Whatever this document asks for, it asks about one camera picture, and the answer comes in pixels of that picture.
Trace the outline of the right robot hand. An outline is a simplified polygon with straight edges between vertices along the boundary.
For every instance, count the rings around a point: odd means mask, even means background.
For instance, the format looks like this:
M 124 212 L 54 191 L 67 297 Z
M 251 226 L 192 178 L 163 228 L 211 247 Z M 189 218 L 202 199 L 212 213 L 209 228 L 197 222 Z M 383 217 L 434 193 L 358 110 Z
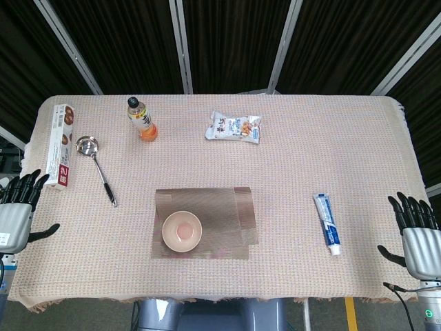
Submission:
M 389 196 L 400 232 L 403 256 L 390 253 L 378 245 L 380 254 L 392 263 L 406 268 L 421 281 L 440 280 L 440 221 L 431 206 L 423 201 L 398 192 Z

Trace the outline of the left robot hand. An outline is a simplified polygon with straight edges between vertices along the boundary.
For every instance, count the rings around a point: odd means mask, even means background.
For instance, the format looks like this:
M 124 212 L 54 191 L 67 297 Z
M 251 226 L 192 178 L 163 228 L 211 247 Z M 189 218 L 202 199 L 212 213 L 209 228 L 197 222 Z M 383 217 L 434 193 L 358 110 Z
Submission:
M 16 176 L 1 189 L 1 256 L 21 252 L 29 243 L 52 236 L 60 225 L 32 232 L 34 212 L 41 191 L 50 175 L 40 175 L 40 169 L 23 177 Z

